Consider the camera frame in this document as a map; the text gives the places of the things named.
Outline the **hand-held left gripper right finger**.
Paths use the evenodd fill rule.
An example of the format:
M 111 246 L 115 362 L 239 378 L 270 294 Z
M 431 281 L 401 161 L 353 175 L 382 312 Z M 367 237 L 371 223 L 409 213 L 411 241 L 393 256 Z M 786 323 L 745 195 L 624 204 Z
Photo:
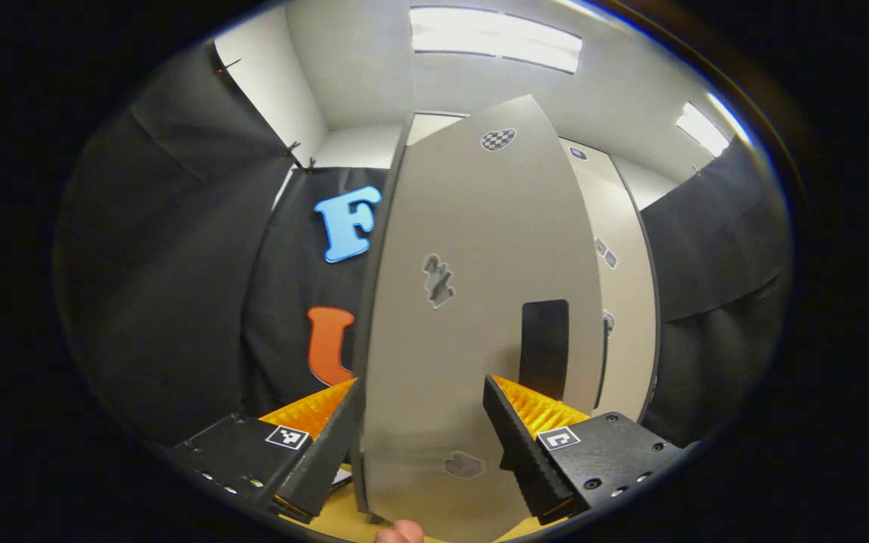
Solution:
M 617 512 L 696 456 L 617 412 L 584 416 L 526 386 L 488 375 L 484 409 L 529 513 L 542 526 Z

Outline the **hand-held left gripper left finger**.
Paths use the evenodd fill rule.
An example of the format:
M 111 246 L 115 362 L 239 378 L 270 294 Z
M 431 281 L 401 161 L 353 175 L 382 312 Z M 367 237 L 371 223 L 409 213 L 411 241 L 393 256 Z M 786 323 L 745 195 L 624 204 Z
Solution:
M 255 517 L 311 523 L 352 446 L 362 379 L 267 416 L 231 413 L 171 447 L 171 464 Z

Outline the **grey cabinet door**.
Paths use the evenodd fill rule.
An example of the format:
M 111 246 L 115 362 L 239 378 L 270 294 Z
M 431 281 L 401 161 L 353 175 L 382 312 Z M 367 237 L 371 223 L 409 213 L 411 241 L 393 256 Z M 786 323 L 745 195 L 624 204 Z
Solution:
M 656 385 L 659 310 L 639 210 L 610 155 L 567 138 L 560 143 L 582 190 L 599 264 L 606 354 L 593 412 L 642 422 Z
M 596 406 L 603 375 L 599 258 L 551 121 L 523 95 L 401 155 L 377 211 L 355 487 L 369 512 L 446 543 L 494 543 L 529 512 L 482 404 L 520 375 L 525 305 L 568 309 L 566 405 Z

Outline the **grey shoe cabinet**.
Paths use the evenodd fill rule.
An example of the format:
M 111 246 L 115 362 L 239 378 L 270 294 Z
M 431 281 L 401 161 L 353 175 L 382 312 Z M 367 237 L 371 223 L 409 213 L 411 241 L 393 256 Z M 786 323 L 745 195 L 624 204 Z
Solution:
M 404 148 L 406 148 L 407 145 L 414 144 L 415 142 L 420 141 L 421 138 L 427 137 L 428 135 L 434 133 L 437 130 L 441 130 L 441 128 L 449 126 L 449 124 L 454 124 L 454 123 L 456 123 L 456 121 L 465 119 L 466 117 L 468 117 L 468 116 L 439 115 L 439 114 L 424 113 L 424 112 L 417 112 L 417 113 L 413 114 L 413 117 L 411 117 L 410 121 L 408 121 L 406 133 L 404 133 L 404 136 L 401 137 L 400 144 L 396 148 L 395 157 L 393 158 L 393 161 L 391 164 L 391 170 L 390 170 L 389 177 L 388 177 L 388 183 L 387 183 L 386 188 L 383 189 L 382 203 L 380 204 L 379 207 L 377 207 L 377 210 L 375 213 L 375 226 L 376 226 L 377 211 L 383 206 L 384 198 L 387 195 L 390 195 L 391 189 L 393 189 L 393 183 L 395 183 L 397 169 L 398 169 L 398 166 L 400 164 L 401 155 L 403 154 Z M 559 139 L 567 138 L 567 139 L 570 139 L 570 140 L 575 141 L 577 143 L 580 143 L 584 146 L 588 146 L 588 147 L 594 148 L 596 150 L 605 152 L 606 154 L 610 155 L 611 158 L 613 158 L 613 162 L 614 162 L 616 168 L 618 169 L 617 159 L 614 157 L 614 155 L 611 155 L 609 152 L 601 150 L 597 147 L 583 144 L 582 141 L 580 141 L 579 139 L 572 139 L 572 138 L 568 137 L 568 134 L 566 134 L 566 133 L 558 133 L 557 130 L 555 130 L 555 133 L 558 135 Z M 619 174 L 625 183 L 625 180 L 620 172 L 619 172 Z M 373 231 L 372 231 L 371 247 L 372 247 L 372 243 L 373 243 L 373 237 L 375 237 L 375 236 L 373 236 Z M 355 348 L 353 348 L 354 355 L 356 355 L 356 353 L 355 353 L 356 348 L 364 345 L 366 342 L 366 334 L 362 330 L 362 327 L 365 326 L 365 324 L 368 324 L 370 316 L 371 316 L 369 309 L 370 309 L 371 302 L 373 300 L 373 290 L 375 290 L 375 284 L 376 284 L 376 267 L 370 261 L 370 258 L 368 255 L 369 250 L 366 252 L 367 275 L 366 275 L 365 293 L 364 293 L 364 296 L 362 299 L 361 306 L 358 310 L 358 322 L 356 322 L 356 324 L 355 324 L 356 341 L 355 341 Z M 603 362 L 604 362 L 604 355 L 606 354 L 606 330 L 604 329 L 604 326 L 603 326 L 603 339 L 604 339 L 604 345 L 603 345 Z M 355 370 L 355 360 L 353 361 L 353 370 Z M 356 471 L 356 468 L 358 467 L 358 461 L 356 461 L 355 458 L 353 458 L 353 453 L 355 453 L 355 451 L 358 450 L 358 446 L 359 446 L 360 416 L 362 415 L 363 410 L 358 417 L 358 429 L 356 429 L 356 432 L 355 432 L 355 447 L 353 447 L 353 450 L 352 450 L 352 459 L 353 459 L 353 463 L 355 463 L 355 471 Z M 591 410 L 590 413 L 586 413 L 586 415 L 594 415 L 593 410 L 594 410 L 594 408 Z M 356 483 L 358 483 L 359 480 L 360 480 L 360 477 L 355 472 L 355 485 L 356 485 Z M 362 509 L 366 510 L 366 512 L 369 512 L 369 509 L 366 508 L 366 505 L 364 502 L 364 495 L 362 494 L 362 492 L 360 492 L 358 489 L 356 489 L 356 487 L 355 487 L 355 492 L 356 492 L 356 497 L 358 497 L 359 508 L 362 508 Z M 513 529 L 510 530 L 510 532 L 507 532 L 503 537 L 500 537 L 500 539 L 495 540 L 494 543 L 496 543 L 496 541 L 503 539 L 505 536 L 510 536 L 513 533 L 513 531 L 517 528 L 517 526 L 520 525 L 521 523 L 524 523 L 525 521 L 527 521 L 527 519 L 518 523 Z

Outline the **black backdrop cloth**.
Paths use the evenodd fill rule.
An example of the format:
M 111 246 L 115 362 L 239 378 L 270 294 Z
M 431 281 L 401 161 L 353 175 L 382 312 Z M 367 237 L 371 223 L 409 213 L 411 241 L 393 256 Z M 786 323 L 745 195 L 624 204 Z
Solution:
M 391 188 L 375 167 L 299 171 L 213 42 L 161 64 L 83 148 L 53 261 L 63 330 L 112 413 L 162 446 L 323 382 L 306 312 L 365 309 L 369 261 L 325 262 L 318 198 Z M 662 286 L 662 363 L 638 422 L 692 443 L 728 422 L 775 350 L 791 282 L 781 192 L 737 142 L 641 213 Z

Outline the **small ceiling light panel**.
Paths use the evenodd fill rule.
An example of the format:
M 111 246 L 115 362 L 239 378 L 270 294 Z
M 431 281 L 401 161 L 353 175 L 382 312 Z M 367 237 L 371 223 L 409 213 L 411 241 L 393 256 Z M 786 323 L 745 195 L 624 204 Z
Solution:
M 721 133 L 720 128 L 706 117 L 694 104 L 683 104 L 682 113 L 675 121 L 676 127 L 693 138 L 704 150 L 713 157 L 720 157 L 728 147 L 729 140 Z

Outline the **large ceiling light panel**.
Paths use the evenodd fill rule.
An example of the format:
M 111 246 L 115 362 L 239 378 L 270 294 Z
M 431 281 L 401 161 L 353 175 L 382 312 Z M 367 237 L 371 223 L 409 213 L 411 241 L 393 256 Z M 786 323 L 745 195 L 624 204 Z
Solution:
M 417 53 L 497 57 L 575 73 L 583 40 L 551 25 L 486 9 L 416 6 L 408 10 Z

